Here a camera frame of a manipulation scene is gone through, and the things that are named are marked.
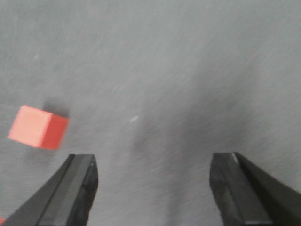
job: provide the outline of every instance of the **white speck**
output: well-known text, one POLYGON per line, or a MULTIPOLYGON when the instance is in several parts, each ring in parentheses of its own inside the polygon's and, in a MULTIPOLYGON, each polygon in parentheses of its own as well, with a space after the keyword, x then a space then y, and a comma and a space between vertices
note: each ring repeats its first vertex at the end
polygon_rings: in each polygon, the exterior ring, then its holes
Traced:
POLYGON ((135 116, 133 118, 131 118, 131 120, 129 121, 130 123, 133 123, 134 121, 136 121, 139 117, 138 116, 135 116))

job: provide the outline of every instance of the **red block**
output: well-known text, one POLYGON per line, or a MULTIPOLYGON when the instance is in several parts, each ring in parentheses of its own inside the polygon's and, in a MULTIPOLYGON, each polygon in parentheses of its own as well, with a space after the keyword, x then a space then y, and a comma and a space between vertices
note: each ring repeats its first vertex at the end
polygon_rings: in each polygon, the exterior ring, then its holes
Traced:
POLYGON ((4 223, 5 219, 0 217, 0 225, 2 225, 4 223))
POLYGON ((68 122, 62 116, 22 106, 8 138, 32 147, 58 149, 68 122))

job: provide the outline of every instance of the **cube face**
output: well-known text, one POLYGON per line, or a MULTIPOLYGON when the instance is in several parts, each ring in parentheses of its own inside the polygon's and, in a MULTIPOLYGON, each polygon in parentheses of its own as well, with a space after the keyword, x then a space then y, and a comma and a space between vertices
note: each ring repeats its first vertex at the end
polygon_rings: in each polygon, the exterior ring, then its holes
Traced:
POLYGON ((32 147, 57 149, 68 122, 59 115, 22 106, 8 138, 32 147))
POLYGON ((51 113, 22 106, 8 138, 33 147, 39 147, 50 119, 51 113))
POLYGON ((46 149, 58 149, 67 129, 68 122, 68 119, 53 114, 40 146, 46 149))

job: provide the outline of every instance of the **gray table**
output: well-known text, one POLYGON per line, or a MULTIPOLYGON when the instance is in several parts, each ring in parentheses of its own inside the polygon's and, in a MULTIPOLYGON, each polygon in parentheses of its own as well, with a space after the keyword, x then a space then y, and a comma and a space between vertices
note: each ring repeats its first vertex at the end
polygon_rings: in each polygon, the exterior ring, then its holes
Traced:
POLYGON ((70 153, 97 157, 89 226, 221 225, 214 152, 301 192, 300 1, 0 0, 0 215, 70 153), (68 114, 57 151, 8 140, 68 114))

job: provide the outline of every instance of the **gray floor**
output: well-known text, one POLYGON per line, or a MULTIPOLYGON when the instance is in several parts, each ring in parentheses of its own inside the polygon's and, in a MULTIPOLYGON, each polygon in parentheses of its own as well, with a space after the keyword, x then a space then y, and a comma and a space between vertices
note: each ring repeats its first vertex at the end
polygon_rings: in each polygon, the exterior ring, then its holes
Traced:
POLYGON ((301 192, 300 1, 0 0, 0 215, 69 153, 97 157, 89 226, 221 225, 214 152, 301 192), (7 139, 68 114, 57 151, 7 139))

